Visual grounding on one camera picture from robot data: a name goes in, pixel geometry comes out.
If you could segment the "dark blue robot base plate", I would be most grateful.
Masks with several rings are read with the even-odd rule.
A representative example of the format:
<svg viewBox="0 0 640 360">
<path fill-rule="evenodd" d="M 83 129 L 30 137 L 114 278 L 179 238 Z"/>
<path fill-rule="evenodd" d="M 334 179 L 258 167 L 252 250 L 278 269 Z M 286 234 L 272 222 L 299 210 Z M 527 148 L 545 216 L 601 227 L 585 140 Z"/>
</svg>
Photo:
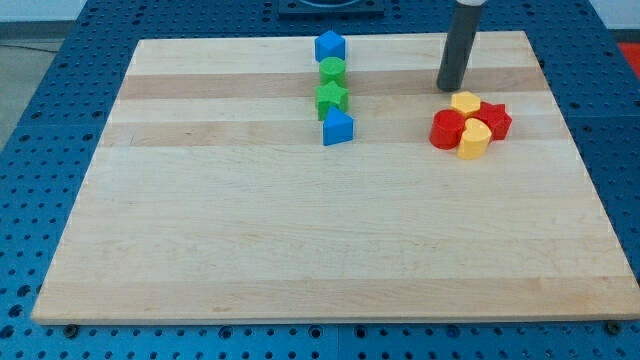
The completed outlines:
<svg viewBox="0 0 640 360">
<path fill-rule="evenodd" d="M 384 0 L 277 0 L 274 11 L 279 19 L 340 16 L 385 16 Z"/>
</svg>

